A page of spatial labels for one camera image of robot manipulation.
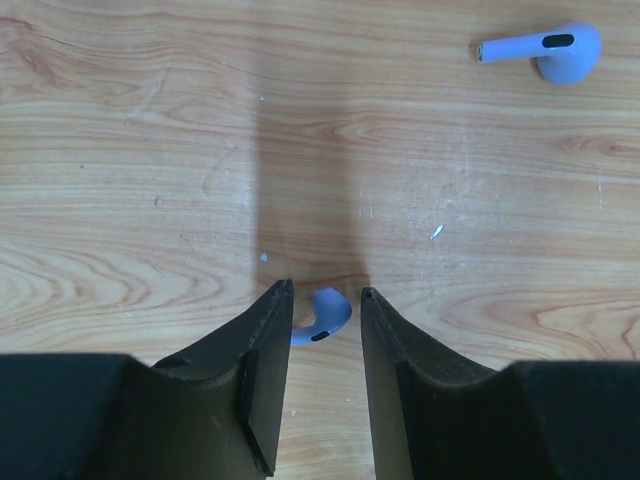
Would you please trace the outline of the purple earbud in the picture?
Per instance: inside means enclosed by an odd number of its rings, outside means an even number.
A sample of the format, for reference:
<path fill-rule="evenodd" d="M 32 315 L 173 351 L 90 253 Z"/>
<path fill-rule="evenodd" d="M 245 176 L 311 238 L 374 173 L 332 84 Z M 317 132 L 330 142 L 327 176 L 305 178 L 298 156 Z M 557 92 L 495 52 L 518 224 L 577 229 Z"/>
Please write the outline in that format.
<path fill-rule="evenodd" d="M 332 287 L 315 291 L 311 303 L 314 323 L 292 330 L 292 346 L 324 340 L 341 330 L 352 316 L 353 309 L 347 297 Z"/>
<path fill-rule="evenodd" d="M 533 59 L 541 76 L 553 85 L 573 85 L 594 69 L 601 54 L 601 35 L 590 23 L 570 22 L 555 29 L 482 41 L 481 64 Z"/>

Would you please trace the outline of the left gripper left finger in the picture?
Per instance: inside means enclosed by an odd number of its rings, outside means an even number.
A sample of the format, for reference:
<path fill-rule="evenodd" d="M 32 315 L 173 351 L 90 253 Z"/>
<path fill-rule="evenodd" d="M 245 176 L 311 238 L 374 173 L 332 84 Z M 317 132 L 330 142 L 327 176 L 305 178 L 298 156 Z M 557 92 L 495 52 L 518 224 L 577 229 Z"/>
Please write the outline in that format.
<path fill-rule="evenodd" d="M 294 287 L 152 366 L 128 354 L 5 354 L 5 479 L 265 479 L 274 474 Z"/>

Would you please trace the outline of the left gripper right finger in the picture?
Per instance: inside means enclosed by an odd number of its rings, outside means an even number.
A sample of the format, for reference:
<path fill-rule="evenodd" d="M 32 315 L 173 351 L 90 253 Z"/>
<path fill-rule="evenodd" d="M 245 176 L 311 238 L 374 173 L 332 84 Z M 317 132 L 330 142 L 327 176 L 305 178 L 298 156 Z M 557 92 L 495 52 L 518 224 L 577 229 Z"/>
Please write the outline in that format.
<path fill-rule="evenodd" d="M 361 296 L 380 479 L 635 479 L 635 361 L 517 361 L 487 368 Z"/>

